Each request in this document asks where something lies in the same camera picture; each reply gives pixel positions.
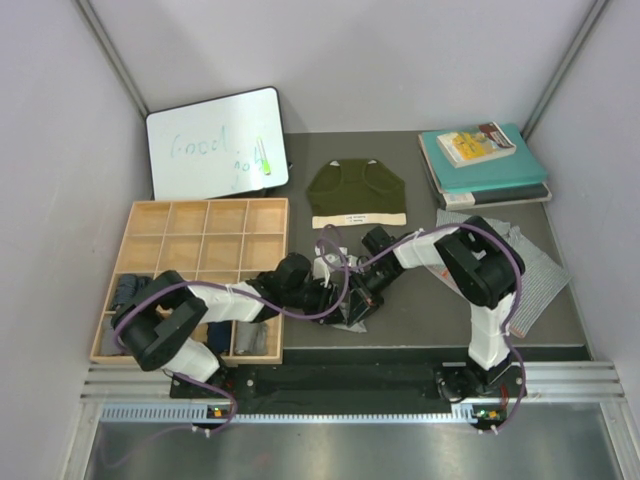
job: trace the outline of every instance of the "small book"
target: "small book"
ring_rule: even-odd
[[[444,133],[436,140],[455,168],[488,162],[516,152],[516,145],[494,122]]]

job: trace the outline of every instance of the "green marker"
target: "green marker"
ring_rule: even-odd
[[[262,171],[265,175],[271,175],[271,167],[267,160],[267,154],[264,151],[264,144],[262,143],[262,137],[258,137],[258,148],[260,149],[260,156],[262,157]]]

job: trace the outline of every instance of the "notebook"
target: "notebook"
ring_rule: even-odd
[[[475,190],[473,192],[465,190],[462,192],[449,192],[444,190],[438,183],[438,178],[433,172],[433,167],[429,161],[429,154],[422,141],[422,136],[418,135],[420,149],[424,155],[424,169],[429,180],[429,185],[440,205],[445,210],[466,210],[479,207],[497,207],[502,205],[515,205],[518,203],[548,202],[552,195],[546,183],[534,183],[531,185],[520,185],[517,187],[503,187],[499,189]]]
[[[429,160],[438,177],[438,182],[444,190],[450,193],[474,192],[532,185],[547,180],[547,171],[527,148],[520,136],[518,126],[514,123],[500,126],[517,146],[516,153],[465,168],[455,168],[451,165],[437,144],[438,135],[450,130],[420,134],[420,140],[429,154]]]

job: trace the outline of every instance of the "white label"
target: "white label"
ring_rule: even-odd
[[[473,198],[471,193],[444,193],[442,196],[447,205],[467,205],[471,207],[476,203],[476,199]]]
[[[344,220],[348,225],[355,225],[358,223],[366,223],[369,215],[360,214],[360,215],[345,215]]]

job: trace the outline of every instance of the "wooden tray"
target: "wooden tray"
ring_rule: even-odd
[[[110,365],[134,364],[131,356],[101,355],[102,322],[109,311],[119,277],[124,273],[157,277],[177,270],[185,280],[237,283],[272,270],[287,250],[289,202],[286,198],[203,200],[187,202],[136,202],[125,230],[90,359]],[[230,365],[282,363],[282,315],[267,324],[267,354],[234,354],[236,322],[231,351],[223,356]],[[207,325],[192,335],[207,338]]]

